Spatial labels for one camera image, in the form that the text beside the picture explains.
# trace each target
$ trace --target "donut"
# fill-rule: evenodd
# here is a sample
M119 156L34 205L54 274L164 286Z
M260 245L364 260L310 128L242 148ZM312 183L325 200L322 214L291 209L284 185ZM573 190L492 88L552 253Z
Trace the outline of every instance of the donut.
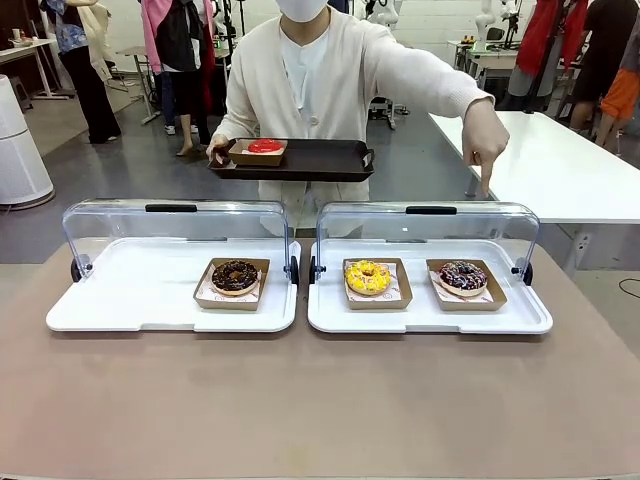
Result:
M368 260L352 263L344 276L349 288L360 295L380 295L391 285L389 267Z
M475 297L487 288L487 274L473 263L445 263L438 272L442 287L460 297Z
M258 270L250 263L232 260L213 271L211 282L218 293L239 297L249 293L258 283Z
M281 155L284 145L270 138L261 138L249 144L249 153L254 155Z

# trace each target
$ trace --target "chocolate glaze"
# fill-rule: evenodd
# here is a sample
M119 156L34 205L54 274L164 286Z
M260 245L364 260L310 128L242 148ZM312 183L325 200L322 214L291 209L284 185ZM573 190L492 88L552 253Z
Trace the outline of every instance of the chocolate glaze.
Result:
M440 280L461 290L476 290L487 284L487 275L473 263L457 261L443 265Z
M223 263L213 271L213 284L227 292L237 292L249 288L258 280L258 271L250 263L232 260Z

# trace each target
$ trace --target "white display tray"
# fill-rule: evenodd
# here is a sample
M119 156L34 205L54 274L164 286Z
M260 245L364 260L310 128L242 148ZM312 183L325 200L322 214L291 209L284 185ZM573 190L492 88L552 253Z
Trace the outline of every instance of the white display tray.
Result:
M297 242L289 255L300 261ZM215 257L270 260L257 311L207 310L196 303L193 293ZM56 331L278 332L293 322L298 293L283 268L283 239L116 240L95 259L93 273L54 305L47 325Z
M316 245L312 255L316 254ZM383 240L325 240L321 262L327 268L309 289L309 322L328 333L459 332L543 334L553 320L533 288L511 273L507 252L487 240L429 240L397 244ZM405 310L350 310L345 295L344 258L401 258L413 301ZM427 259L481 259L502 286L507 303L495 312L441 310L428 278Z

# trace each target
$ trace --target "white cylinder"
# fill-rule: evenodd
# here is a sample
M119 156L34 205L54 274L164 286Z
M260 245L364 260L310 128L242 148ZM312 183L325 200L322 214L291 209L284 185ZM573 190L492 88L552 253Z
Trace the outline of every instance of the white cylinder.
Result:
M0 75L0 139L18 135L27 128L9 78Z
M0 205L35 203L52 192L11 83L0 76Z

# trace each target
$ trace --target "white wall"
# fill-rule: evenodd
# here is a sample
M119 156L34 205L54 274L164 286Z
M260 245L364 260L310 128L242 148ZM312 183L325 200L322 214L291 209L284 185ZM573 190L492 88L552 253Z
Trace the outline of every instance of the white wall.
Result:
M142 17L137 0L99 0L111 12L109 22L109 45L114 53L128 47L144 46ZM119 70L134 72L135 63L131 57L116 55Z
M144 45L140 5L136 0L100 0L109 8L113 17L109 39L114 51L133 45ZM240 32L240 7L232 2L234 25ZM520 32L515 37L522 38L526 20L534 0L524 0L521 10ZM256 25L278 15L275 0L246 0L244 2L245 25L247 31ZM494 0L496 15L501 3ZM480 13L480 0L404 0L400 21L394 31L396 38L414 48L429 50L451 63L453 50L447 49L447 40L461 40L465 35L476 35L474 19ZM493 26L507 29L506 22L497 21ZM133 61L118 58L118 67L133 70Z

